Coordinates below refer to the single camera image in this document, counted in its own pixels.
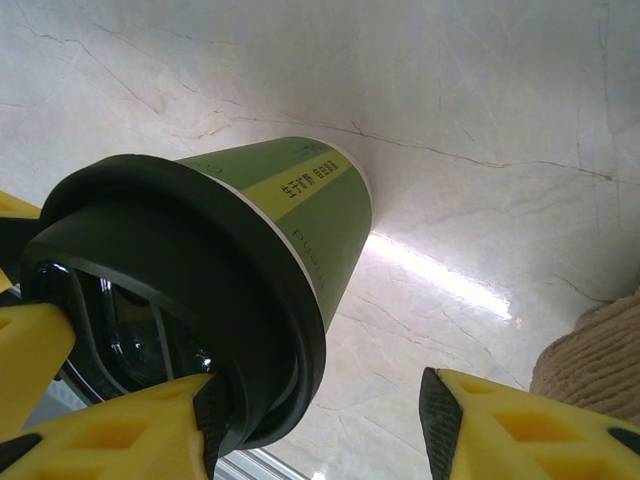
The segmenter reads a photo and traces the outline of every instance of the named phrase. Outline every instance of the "white marble countertop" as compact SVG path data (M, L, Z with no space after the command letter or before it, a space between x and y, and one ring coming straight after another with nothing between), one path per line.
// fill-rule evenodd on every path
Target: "white marble countertop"
M425 366L526 388L637 285L637 1L7 0L0 19L0 189L26 200L121 152L309 135L360 161L374 233L313 406L270 447L316 480L428 477Z

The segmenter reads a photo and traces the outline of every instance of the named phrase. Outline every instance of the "black plastic lid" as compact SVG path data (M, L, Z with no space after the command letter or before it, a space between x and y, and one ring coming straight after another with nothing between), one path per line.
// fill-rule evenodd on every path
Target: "black plastic lid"
M75 312L72 321L82 337L88 333L82 302L100 304L103 279L127 301L148 301L178 325L174 331L184 333L186 326L184 338L195 333L184 349L210 355L234 395L235 423L221 455L272 443L298 423L324 370L320 312L286 246L235 194L179 164L117 156L65 179L47 199L41 221L42 233L24 253L25 298L49 292L58 303L75 299L64 307ZM53 282L57 287L43 283L43 268L49 269L45 276L60 280ZM78 360L96 354L89 343L78 342L65 367L68 375L82 376ZM140 366L134 357L126 361ZM111 364L116 376L126 372L120 360ZM161 371L143 373L142 383L161 381ZM125 388L135 388L135 381ZM89 388L84 393L100 399Z

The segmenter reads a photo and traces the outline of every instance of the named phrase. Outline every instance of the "marble surface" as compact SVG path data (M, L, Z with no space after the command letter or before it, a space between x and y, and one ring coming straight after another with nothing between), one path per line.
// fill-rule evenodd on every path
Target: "marble surface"
M307 416L269 448L315 480L428 478L425 366L526 388L637 285L640 3L0 3L0 189L283 135L349 150L375 230Z

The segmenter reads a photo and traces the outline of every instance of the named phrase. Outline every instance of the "yellow stripe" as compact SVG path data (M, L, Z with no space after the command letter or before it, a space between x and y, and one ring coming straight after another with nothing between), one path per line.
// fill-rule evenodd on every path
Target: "yellow stripe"
M40 209L8 193L0 192L0 217L39 218Z
M2 269L0 268L0 293L4 292L7 288L12 285L11 281L4 274Z
M353 165L332 150L242 190L274 222L329 185Z

